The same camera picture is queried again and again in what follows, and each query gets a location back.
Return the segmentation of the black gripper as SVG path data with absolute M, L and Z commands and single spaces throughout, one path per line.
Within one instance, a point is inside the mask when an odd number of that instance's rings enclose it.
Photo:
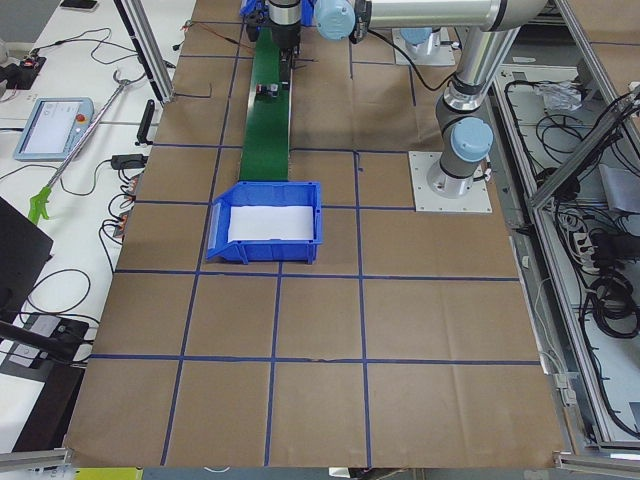
M 280 50 L 293 50 L 299 47 L 301 38 L 301 22 L 289 25 L 270 21 L 272 40 Z

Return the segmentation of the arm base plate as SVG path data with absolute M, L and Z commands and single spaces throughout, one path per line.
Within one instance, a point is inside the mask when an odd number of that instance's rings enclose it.
M 448 177 L 440 152 L 408 153 L 415 210 L 419 213 L 490 214 L 492 206 L 481 167 L 469 179 Z

